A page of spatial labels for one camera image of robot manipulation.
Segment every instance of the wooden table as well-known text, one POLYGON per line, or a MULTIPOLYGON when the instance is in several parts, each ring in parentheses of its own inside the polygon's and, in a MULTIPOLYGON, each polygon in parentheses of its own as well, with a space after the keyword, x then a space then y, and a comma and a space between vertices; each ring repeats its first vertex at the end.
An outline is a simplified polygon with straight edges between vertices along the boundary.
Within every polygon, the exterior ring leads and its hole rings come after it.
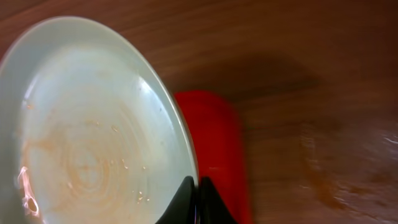
POLYGON ((169 90, 234 106, 255 223, 397 223, 397 12, 394 0, 3 0, 0 52, 49 17, 99 21, 169 90))

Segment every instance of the red plastic tray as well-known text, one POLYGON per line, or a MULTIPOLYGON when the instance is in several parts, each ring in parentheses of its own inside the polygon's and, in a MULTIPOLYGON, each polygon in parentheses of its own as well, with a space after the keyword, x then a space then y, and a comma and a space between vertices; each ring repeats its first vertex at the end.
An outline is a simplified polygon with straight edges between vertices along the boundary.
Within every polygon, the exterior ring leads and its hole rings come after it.
POLYGON ((243 144, 234 111, 207 91, 175 94, 192 136, 199 177, 213 181, 230 214, 240 224, 252 224, 243 144))

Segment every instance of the plate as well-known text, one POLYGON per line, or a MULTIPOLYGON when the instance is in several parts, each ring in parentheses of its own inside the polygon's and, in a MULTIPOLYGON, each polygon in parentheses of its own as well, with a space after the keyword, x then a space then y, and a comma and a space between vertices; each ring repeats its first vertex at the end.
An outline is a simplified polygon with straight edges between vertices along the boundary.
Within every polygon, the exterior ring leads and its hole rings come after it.
POLYGON ((0 67, 1 223, 155 223, 197 172, 172 98, 123 37, 43 21, 0 67))

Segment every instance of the white plate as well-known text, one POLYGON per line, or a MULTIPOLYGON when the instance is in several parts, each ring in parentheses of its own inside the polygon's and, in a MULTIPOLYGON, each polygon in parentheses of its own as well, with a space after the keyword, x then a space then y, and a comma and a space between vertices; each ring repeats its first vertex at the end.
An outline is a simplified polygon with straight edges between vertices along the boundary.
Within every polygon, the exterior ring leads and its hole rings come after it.
POLYGON ((0 67, 0 105, 3 223, 155 223, 185 176, 197 182, 155 71, 97 22, 28 30, 0 67))

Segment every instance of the brown wooden surface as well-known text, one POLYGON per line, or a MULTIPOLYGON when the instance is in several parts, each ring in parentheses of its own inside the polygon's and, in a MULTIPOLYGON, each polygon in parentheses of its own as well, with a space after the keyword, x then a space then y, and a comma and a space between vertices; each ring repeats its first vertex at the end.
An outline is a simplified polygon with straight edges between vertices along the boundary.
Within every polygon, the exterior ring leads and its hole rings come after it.
POLYGON ((61 15, 236 108, 255 223, 398 222, 397 1, 5 0, 0 53, 61 15))

